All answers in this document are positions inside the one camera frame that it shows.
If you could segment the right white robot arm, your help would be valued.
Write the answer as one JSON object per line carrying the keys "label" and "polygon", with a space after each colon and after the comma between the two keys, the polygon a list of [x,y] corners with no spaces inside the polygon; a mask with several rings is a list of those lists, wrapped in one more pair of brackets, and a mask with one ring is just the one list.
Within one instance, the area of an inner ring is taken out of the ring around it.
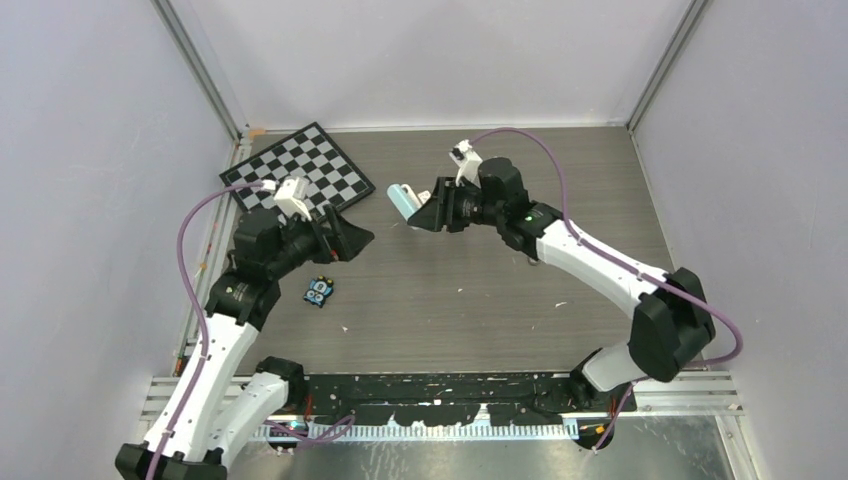
{"label": "right white robot arm", "polygon": [[475,181],[438,178],[405,220],[430,232],[491,226],[506,246],[574,276],[628,315],[628,339],[593,352],[571,373],[572,400],[584,410],[598,409],[625,383],[673,380],[716,336],[695,273],[668,273],[597,241],[559,210],[531,199],[507,158],[483,161]]}

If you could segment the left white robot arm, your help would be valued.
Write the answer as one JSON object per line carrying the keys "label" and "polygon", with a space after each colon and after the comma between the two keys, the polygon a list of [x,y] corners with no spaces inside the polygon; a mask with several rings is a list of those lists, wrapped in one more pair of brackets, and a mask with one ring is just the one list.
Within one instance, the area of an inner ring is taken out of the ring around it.
{"label": "left white robot arm", "polygon": [[121,446],[124,479],[225,479],[236,457],[276,411],[298,412],[308,395],[301,364],[262,360],[247,385],[223,402],[237,367],[280,298],[279,281],[306,262],[356,258],[375,238],[333,206],[324,223],[257,209],[243,215],[229,266],[210,289],[198,347],[165,408],[139,444]]}

